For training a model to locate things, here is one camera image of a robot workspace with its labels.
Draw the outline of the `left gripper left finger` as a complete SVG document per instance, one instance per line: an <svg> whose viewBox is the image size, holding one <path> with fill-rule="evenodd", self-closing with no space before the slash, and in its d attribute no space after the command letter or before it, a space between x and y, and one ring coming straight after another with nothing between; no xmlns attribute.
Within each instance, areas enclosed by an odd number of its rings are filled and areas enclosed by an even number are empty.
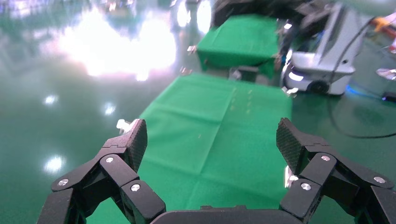
<svg viewBox="0 0 396 224"><path fill-rule="evenodd" d="M84 224L101 202L112 199L128 222L151 223L166 205L138 175L147 143L146 121L134 120L129 131L108 139L93 159L52 183L37 222Z"/></svg>

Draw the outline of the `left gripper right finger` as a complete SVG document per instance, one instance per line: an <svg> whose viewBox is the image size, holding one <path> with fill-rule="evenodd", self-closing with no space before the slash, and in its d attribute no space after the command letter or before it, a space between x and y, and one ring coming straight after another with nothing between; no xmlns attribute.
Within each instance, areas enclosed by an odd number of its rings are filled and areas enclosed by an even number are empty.
<svg viewBox="0 0 396 224"><path fill-rule="evenodd" d="M281 118L276 145L293 176L280 209L309 223L323 197L333 199L357 224L396 221L394 183L338 153L322 137L299 131Z"/></svg>

